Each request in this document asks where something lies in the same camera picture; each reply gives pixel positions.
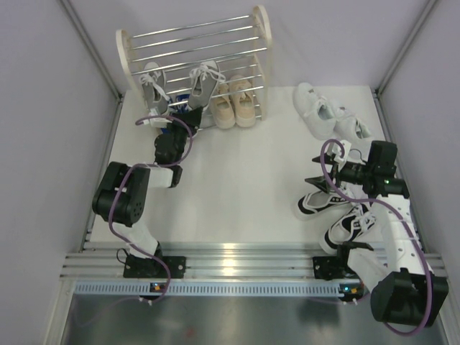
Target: gray floor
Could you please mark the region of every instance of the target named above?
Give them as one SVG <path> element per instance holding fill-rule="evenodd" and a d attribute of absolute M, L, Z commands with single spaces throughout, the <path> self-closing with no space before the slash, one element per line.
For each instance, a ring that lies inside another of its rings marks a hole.
<path fill-rule="evenodd" d="M 369 301 L 325 305 L 305 298 L 169 297 L 152 307 L 128 300 L 79 327 L 118 297 L 79 295 L 64 344 L 447 344 L 440 321 L 399 337 L 372 318 Z"/>

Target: beige shoe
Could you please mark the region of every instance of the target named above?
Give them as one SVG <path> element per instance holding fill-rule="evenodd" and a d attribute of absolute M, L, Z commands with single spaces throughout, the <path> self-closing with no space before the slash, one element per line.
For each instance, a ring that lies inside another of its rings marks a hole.
<path fill-rule="evenodd" d="M 217 94 L 228 92 L 229 86 L 227 84 L 219 85 Z M 228 129 L 235 125 L 235 114 L 230 104 L 229 95 L 212 98 L 211 113 L 218 128 Z"/>
<path fill-rule="evenodd" d="M 230 79 L 230 92 L 251 88 L 252 85 L 248 80 L 237 80 L 244 78 L 242 75 L 234 75 Z M 235 107 L 236 124 L 240 127 L 251 127 L 256 123 L 256 112 L 254 110 L 254 99 L 252 92 L 246 91 L 231 95 L 231 100 Z"/>

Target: gray shoe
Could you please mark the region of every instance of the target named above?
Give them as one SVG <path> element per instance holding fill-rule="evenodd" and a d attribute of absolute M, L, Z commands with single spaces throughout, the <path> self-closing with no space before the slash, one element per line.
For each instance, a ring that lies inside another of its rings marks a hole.
<path fill-rule="evenodd" d="M 225 81 L 225 75 L 220 73 L 216 61 L 210 60 L 192 69 L 190 79 L 192 80 L 192 91 L 188 99 L 188 106 L 191 109 L 203 107 L 203 110 L 206 110 L 218 84 Z"/>
<path fill-rule="evenodd" d="M 144 69 L 151 70 L 159 66 L 157 63 L 147 63 Z M 165 71 L 155 70 L 141 74 L 139 82 L 142 84 L 147 108 L 150 111 L 157 112 L 158 115 L 166 115 L 168 113 L 167 103 L 170 97 L 165 92 Z"/>

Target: floor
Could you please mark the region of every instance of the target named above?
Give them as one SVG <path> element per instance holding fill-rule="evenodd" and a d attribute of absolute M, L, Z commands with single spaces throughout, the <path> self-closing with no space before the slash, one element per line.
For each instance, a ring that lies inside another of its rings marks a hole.
<path fill-rule="evenodd" d="M 318 90 L 356 112 L 376 139 L 384 138 L 368 86 Z M 250 129 L 214 128 L 198 134 L 181 164 L 180 184 L 147 195 L 143 219 L 159 242 L 316 243 L 346 212 L 338 208 L 310 221 L 293 215 L 295 202 L 315 190 L 304 179 L 321 174 L 311 159 L 319 155 L 322 141 L 313 138 L 298 116 L 292 92 L 293 87 L 271 88 L 267 119 Z M 143 115 L 128 91 L 110 161 L 153 161 L 153 129 L 134 125 Z M 116 240 L 96 217 L 91 241 Z"/>
<path fill-rule="evenodd" d="M 128 300 L 104 309 L 119 299 L 75 295 L 63 344 L 447 345 L 439 320 L 417 336 L 391 333 L 374 321 L 369 299 L 355 306 L 294 297 L 169 297 L 152 307 Z"/>

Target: black and white shoe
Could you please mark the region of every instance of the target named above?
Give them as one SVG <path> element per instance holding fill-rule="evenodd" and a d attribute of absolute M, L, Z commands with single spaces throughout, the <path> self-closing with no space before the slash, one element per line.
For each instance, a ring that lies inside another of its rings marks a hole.
<path fill-rule="evenodd" d="M 362 204 L 356 205 L 321 235 L 319 244 L 326 253 L 335 255 L 339 244 L 355 240 L 374 225 L 375 217 L 368 208 Z"/>
<path fill-rule="evenodd" d="M 315 193 L 309 193 L 302 197 L 294 205 L 294 214 L 301 221 L 307 221 L 312 216 L 315 216 L 322 211 L 336 206 L 346 205 L 347 203 L 350 202 L 346 201 L 335 192 L 326 194 L 323 191 L 318 190 Z"/>

